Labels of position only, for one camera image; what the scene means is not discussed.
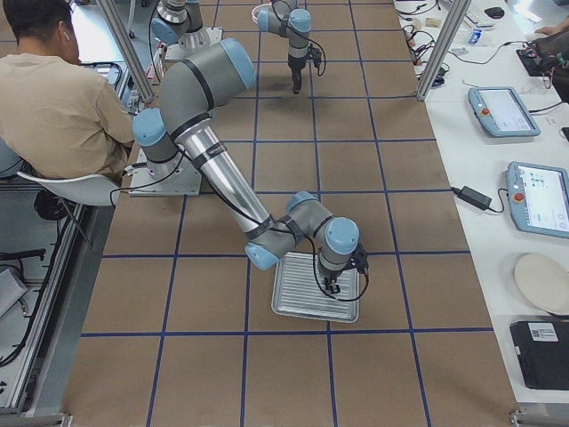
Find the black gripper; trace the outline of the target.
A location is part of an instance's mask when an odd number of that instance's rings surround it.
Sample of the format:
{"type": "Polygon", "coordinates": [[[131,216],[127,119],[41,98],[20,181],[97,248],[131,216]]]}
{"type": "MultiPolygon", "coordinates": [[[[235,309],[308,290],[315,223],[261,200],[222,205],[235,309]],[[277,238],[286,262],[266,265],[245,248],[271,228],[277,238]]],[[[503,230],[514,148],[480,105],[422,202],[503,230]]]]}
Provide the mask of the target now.
{"type": "Polygon", "coordinates": [[[306,67],[306,63],[301,62],[290,62],[289,68],[292,74],[293,87],[302,87],[302,70],[306,67]]]}
{"type": "Polygon", "coordinates": [[[337,284],[338,278],[342,274],[342,270],[329,270],[325,267],[320,268],[320,273],[324,279],[325,291],[330,294],[339,294],[341,292],[340,286],[337,284]]]}

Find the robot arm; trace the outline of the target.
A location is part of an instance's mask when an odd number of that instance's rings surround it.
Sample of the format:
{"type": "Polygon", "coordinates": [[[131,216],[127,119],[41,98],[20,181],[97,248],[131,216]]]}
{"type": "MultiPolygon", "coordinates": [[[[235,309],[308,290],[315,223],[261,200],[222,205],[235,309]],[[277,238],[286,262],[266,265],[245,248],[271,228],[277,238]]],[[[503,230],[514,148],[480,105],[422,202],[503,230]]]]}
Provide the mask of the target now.
{"type": "Polygon", "coordinates": [[[256,81],[252,61],[234,38],[225,38],[175,63],[165,72],[160,105],[141,111],[132,132],[150,165],[174,172],[189,164],[216,191],[247,236],[250,261],[266,270],[303,240],[315,240],[313,271],[323,294],[334,298],[346,270],[369,275],[357,224],[334,216],[307,191],[296,193],[278,220],[259,200],[211,127],[211,111],[227,104],[256,81]]]}
{"type": "MultiPolygon", "coordinates": [[[[301,71],[308,61],[320,67],[322,53],[309,39],[311,15],[296,1],[271,1],[252,9],[252,21],[262,32],[288,40],[288,66],[293,92],[301,91],[301,71]]],[[[168,60],[183,60],[221,41],[221,28],[207,28],[198,1],[160,1],[150,21],[156,38],[167,46],[168,60]]]]}

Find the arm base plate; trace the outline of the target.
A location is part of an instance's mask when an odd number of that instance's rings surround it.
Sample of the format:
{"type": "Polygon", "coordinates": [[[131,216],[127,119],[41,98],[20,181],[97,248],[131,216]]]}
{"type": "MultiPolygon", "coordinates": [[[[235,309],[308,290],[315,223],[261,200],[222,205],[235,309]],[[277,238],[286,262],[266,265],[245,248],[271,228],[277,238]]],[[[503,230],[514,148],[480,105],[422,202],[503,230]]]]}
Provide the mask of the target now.
{"type": "Polygon", "coordinates": [[[192,54],[218,43],[222,39],[223,28],[202,27],[184,34],[177,43],[169,44],[165,50],[165,61],[184,60],[192,54]]]}
{"type": "Polygon", "coordinates": [[[140,148],[137,157],[142,167],[132,172],[128,193],[131,197],[198,196],[202,175],[191,164],[182,145],[177,144],[171,159],[157,162],[150,147],[140,148]]]}

